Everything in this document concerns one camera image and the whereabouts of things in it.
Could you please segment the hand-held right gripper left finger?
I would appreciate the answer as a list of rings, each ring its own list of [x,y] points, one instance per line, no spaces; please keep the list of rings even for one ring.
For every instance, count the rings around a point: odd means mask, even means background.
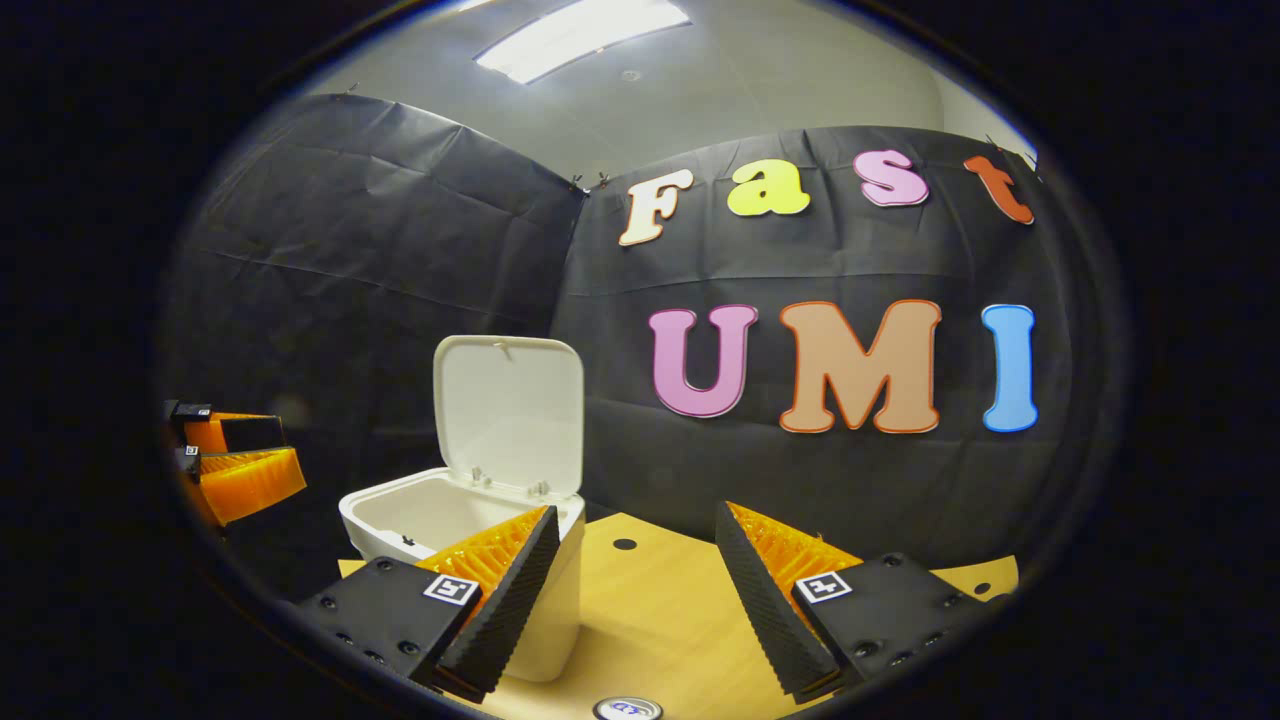
[[[297,605],[351,656],[480,703],[513,655],[561,547],[536,506],[424,559],[366,561]]]

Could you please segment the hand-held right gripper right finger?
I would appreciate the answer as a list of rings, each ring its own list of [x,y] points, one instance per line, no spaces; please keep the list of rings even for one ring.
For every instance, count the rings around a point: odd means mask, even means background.
[[[724,501],[716,546],[785,694],[840,693],[941,652],[987,605],[905,553],[860,559]]]

